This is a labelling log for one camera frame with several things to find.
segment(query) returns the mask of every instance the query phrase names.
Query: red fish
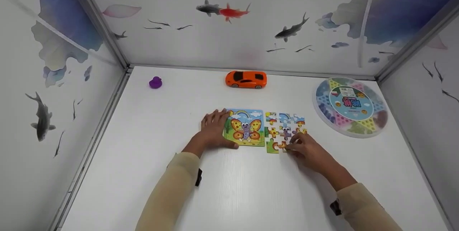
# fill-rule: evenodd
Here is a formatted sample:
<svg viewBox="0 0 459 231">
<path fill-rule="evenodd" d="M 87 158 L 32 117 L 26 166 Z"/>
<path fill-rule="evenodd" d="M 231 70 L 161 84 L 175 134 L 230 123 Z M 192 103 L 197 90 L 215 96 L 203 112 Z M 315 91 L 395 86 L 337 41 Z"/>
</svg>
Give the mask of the red fish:
<svg viewBox="0 0 459 231">
<path fill-rule="evenodd" d="M 241 18 L 241 16 L 249 14 L 249 7 L 250 4 L 247 6 L 247 9 L 245 11 L 240 11 L 239 9 L 231 9 L 230 4 L 226 4 L 226 9 L 220 9 L 220 15 L 223 15 L 226 17 L 225 21 L 228 21 L 231 24 L 230 18 Z"/>
</svg>

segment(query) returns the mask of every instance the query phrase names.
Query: white table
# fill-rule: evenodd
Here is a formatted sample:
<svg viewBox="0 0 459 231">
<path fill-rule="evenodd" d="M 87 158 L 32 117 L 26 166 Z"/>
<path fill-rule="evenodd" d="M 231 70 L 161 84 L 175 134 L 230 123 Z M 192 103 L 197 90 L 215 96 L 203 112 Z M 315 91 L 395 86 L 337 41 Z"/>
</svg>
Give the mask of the white table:
<svg viewBox="0 0 459 231">
<path fill-rule="evenodd" d="M 379 200 L 405 230 L 445 231 L 415 161 L 389 113 L 385 130 L 367 139 L 328 127 L 312 106 L 323 79 L 268 76 L 261 90 L 224 85 L 226 72 L 136 67 L 124 90 L 63 231 L 134 230 L 144 204 L 173 157 L 215 108 L 303 114 L 306 127 Z M 164 85 L 150 89 L 160 76 Z M 375 82 L 365 81 L 380 94 Z M 287 154 L 240 147 L 203 156 L 203 179 L 177 230 L 349 230 L 329 208 L 336 195 L 321 176 L 303 174 Z"/>
</svg>

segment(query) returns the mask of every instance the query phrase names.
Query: purple rubber duck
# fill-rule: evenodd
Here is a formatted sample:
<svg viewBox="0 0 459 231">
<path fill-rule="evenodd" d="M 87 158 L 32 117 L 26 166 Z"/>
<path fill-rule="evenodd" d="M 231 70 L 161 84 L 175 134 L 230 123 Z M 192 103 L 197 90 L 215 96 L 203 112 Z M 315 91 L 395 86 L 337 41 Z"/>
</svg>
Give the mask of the purple rubber duck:
<svg viewBox="0 0 459 231">
<path fill-rule="evenodd" d="M 148 84 L 152 89 L 159 89 L 162 86 L 162 80 L 160 77 L 155 76 Z"/>
</svg>

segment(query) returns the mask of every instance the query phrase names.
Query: container lid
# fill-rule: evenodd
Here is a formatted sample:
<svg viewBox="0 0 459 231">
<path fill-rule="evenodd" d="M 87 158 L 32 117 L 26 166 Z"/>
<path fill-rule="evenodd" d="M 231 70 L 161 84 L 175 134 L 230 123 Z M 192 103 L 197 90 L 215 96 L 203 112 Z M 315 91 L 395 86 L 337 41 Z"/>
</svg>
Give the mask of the container lid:
<svg viewBox="0 0 459 231">
<path fill-rule="evenodd" d="M 374 137 L 387 123 L 384 100 L 367 85 L 347 77 L 321 82 L 313 104 L 328 126 L 349 137 Z"/>
</svg>

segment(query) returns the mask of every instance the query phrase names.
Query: flower petal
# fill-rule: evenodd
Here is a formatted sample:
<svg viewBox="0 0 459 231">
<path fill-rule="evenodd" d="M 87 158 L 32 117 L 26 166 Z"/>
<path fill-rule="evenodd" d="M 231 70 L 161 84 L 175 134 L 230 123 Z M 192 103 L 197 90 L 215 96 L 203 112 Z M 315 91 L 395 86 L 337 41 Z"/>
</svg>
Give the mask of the flower petal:
<svg viewBox="0 0 459 231">
<path fill-rule="evenodd" d="M 108 6 L 102 13 L 112 18 L 128 18 L 139 12 L 141 9 L 142 7 L 113 4 Z"/>
</svg>

